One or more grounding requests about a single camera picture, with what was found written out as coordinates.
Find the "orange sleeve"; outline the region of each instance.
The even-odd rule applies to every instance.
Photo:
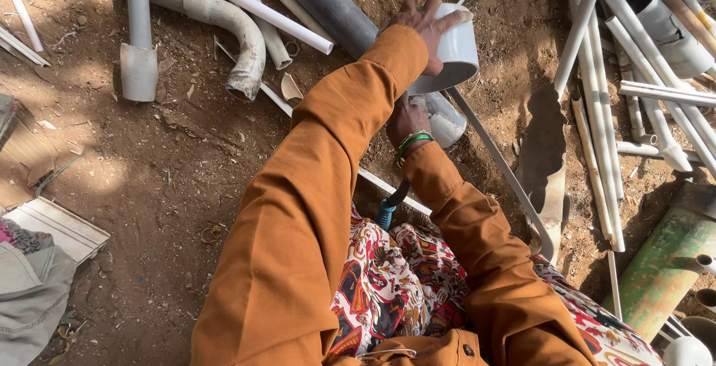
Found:
[[[244,191],[192,335],[193,365],[318,365],[336,334],[330,304],[348,250],[358,160],[427,48],[394,25],[323,78]]]
[[[460,177],[436,142],[414,151],[403,175],[467,273],[465,306],[497,365],[596,364],[557,293],[532,270],[499,204]]]

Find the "pipe elbow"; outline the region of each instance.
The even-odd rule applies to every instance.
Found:
[[[224,0],[183,0],[183,5],[190,18],[236,35],[241,52],[224,87],[240,100],[255,101],[266,64],[266,46],[258,26],[248,14]]]

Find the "dirt ground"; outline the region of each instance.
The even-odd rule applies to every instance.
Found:
[[[87,323],[60,364],[187,364],[191,331],[221,242],[247,182],[288,133],[289,119],[263,94],[255,103],[243,104],[223,90],[232,64],[223,56],[214,60],[214,35],[236,48],[236,40],[223,29],[152,6],[160,60],[176,62],[160,75],[157,101],[135,104],[122,97],[117,61],[120,43],[129,41],[125,1],[24,1],[52,67],[35,72],[31,65],[0,52],[0,92],[21,102],[19,118],[54,150],[58,165],[75,157],[70,150],[76,145],[85,147],[85,155],[43,195],[112,234],[101,253],[112,254],[111,270],[100,270],[95,259],[76,273],[68,309],[75,309],[76,320]],[[288,14],[277,0],[263,1]],[[379,25],[396,13],[401,2],[354,1]],[[0,0],[0,6],[0,21],[29,44],[10,1]],[[512,145],[524,136],[530,119],[526,101],[533,90],[550,82],[559,63],[558,52],[571,25],[567,2],[468,0],[466,6],[475,14],[480,73],[461,90],[514,168],[518,156]],[[87,18],[86,26],[78,26],[79,16]],[[62,40],[69,32],[76,33]],[[300,45],[300,55],[286,71],[304,93],[323,75],[351,62],[341,48],[324,56]],[[617,139],[630,141],[626,103],[613,84],[619,69],[608,64],[606,70]],[[264,82],[276,92],[282,74],[267,60]],[[575,83],[570,85],[574,90]],[[569,122],[566,193],[572,206],[558,266],[574,286],[600,301],[609,292],[608,246],[599,231],[568,104],[563,111]],[[41,127],[36,123],[41,120],[57,129]],[[675,136],[689,147],[678,129]],[[468,128],[447,152],[466,180],[497,198],[515,235],[526,240],[521,206],[477,135]],[[382,130],[362,164],[396,186],[399,173],[392,156]],[[665,214],[683,180],[713,180],[703,170],[672,171],[657,159],[623,155],[621,164],[628,196],[620,202],[628,248],[617,254],[623,270]],[[359,180],[360,211],[371,214],[382,197],[375,187]],[[405,208],[398,219],[427,222]],[[221,227],[219,242],[202,243],[202,230],[213,225]],[[701,277],[679,307],[681,314],[711,317],[696,306],[693,292],[715,283],[712,277]],[[33,364],[47,363],[64,345],[55,337]]]

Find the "hand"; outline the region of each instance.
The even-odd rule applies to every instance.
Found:
[[[410,26],[423,37],[429,54],[427,66],[423,70],[424,75],[438,75],[440,71],[443,71],[443,62],[437,58],[440,37],[453,26],[472,20],[472,13],[462,10],[453,11],[443,18],[435,19],[437,7],[442,3],[443,0],[425,0],[423,10],[417,11],[415,0],[404,0],[400,6],[400,12],[388,23],[388,26],[396,23]]]
[[[430,131],[430,121],[428,121],[427,114],[423,112],[420,106],[410,105],[406,92],[395,101],[393,114],[390,114],[385,131],[388,134],[390,143],[393,144],[393,148],[398,151],[400,142],[407,135],[420,130]],[[427,140],[418,140],[408,145],[408,148],[403,153],[403,158],[407,159],[413,151],[427,143]]]

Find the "green pipe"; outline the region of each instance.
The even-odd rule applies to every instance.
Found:
[[[622,321],[651,342],[701,274],[696,256],[715,249],[716,186],[687,181],[619,278]],[[613,312],[611,295],[603,305]]]

